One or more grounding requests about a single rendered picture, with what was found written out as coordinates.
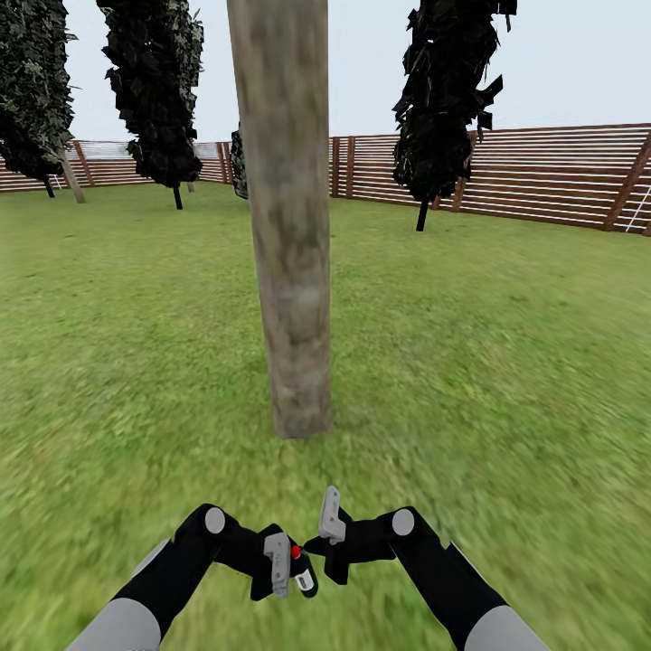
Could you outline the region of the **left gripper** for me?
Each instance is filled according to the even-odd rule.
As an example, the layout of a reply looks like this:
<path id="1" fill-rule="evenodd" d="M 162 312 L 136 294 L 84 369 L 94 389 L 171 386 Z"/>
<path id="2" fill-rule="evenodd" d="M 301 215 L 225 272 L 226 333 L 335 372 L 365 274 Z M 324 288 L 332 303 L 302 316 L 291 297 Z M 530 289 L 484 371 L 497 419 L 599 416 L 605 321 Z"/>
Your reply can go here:
<path id="1" fill-rule="evenodd" d="M 271 557 L 266 555 L 264 550 L 264 539 L 271 537 L 280 529 L 277 524 L 270 524 L 259 533 L 249 530 L 249 545 L 247 551 L 243 554 L 241 561 L 232 568 L 243 574 L 252 576 L 252 586 L 250 589 L 250 599 L 259 601 L 273 593 L 273 562 Z M 296 577 L 297 571 L 290 569 L 290 578 Z"/>

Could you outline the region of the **pesticide atomizer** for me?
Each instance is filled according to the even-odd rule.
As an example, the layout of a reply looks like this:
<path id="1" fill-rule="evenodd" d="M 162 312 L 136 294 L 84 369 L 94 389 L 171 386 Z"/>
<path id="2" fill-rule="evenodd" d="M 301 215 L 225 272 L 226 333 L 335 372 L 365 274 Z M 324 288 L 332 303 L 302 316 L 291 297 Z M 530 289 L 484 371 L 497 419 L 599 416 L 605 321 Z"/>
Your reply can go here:
<path id="1" fill-rule="evenodd" d="M 308 553 L 303 553 L 299 545 L 290 549 L 290 567 L 297 571 L 297 584 L 305 598 L 313 598 L 318 591 L 318 581 Z"/>

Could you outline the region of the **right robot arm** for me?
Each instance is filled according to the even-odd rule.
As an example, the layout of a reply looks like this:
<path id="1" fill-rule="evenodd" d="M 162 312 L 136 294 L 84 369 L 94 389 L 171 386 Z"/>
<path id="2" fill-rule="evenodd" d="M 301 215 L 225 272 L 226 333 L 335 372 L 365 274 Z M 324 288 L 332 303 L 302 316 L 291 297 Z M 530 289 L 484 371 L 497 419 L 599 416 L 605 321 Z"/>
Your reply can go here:
<path id="1" fill-rule="evenodd" d="M 442 547 L 415 507 L 355 521 L 340 498 L 334 486 L 326 488 L 318 536 L 302 548 L 326 556 L 328 578 L 344 586 L 349 563 L 397 558 L 457 651 L 551 651 L 459 547 Z"/>

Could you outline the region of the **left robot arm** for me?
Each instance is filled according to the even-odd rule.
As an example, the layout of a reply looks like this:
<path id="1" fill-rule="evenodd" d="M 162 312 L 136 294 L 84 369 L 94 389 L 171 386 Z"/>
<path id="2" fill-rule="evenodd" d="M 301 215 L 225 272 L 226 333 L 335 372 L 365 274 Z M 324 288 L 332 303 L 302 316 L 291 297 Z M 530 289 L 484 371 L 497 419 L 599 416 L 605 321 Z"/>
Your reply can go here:
<path id="1" fill-rule="evenodd" d="M 279 525 L 259 533 L 240 527 L 216 505 L 200 505 L 149 551 L 129 583 L 66 651 L 157 651 L 173 619 L 196 592 L 213 561 L 252 576 L 250 599 L 288 596 L 293 541 Z"/>

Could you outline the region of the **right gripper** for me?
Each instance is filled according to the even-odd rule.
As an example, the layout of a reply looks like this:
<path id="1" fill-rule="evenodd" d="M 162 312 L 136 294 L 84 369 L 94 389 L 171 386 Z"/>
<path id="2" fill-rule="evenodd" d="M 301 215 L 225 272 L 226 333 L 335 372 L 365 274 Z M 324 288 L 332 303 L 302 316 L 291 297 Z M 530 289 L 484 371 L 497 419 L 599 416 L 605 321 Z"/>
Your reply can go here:
<path id="1" fill-rule="evenodd" d="M 340 520 L 344 521 L 346 524 L 344 541 L 337 544 L 331 544 L 327 537 L 320 537 L 320 532 L 318 532 L 318 536 L 312 538 L 312 540 L 308 540 L 304 544 L 302 550 L 304 553 L 326 556 L 326 576 L 334 580 L 335 583 L 344 586 L 347 585 L 349 563 L 372 560 L 366 553 L 363 544 L 363 525 L 366 520 L 352 520 L 352 516 L 350 516 L 342 507 L 338 510 L 338 517 L 340 517 Z M 429 535 L 429 537 L 425 537 L 423 541 L 418 542 L 416 548 L 414 548 L 414 552 L 418 550 L 421 543 L 424 543 L 427 539 L 434 539 L 436 543 L 440 544 L 439 536 L 434 533 L 434 535 Z M 398 544 L 398 540 L 394 542 Z M 400 548 L 399 544 L 398 548 Z M 406 559 L 410 559 L 410 557 L 414 555 L 414 552 L 412 552 L 412 555 L 409 557 L 404 550 L 401 551 L 403 552 L 403 555 L 405 555 Z"/>

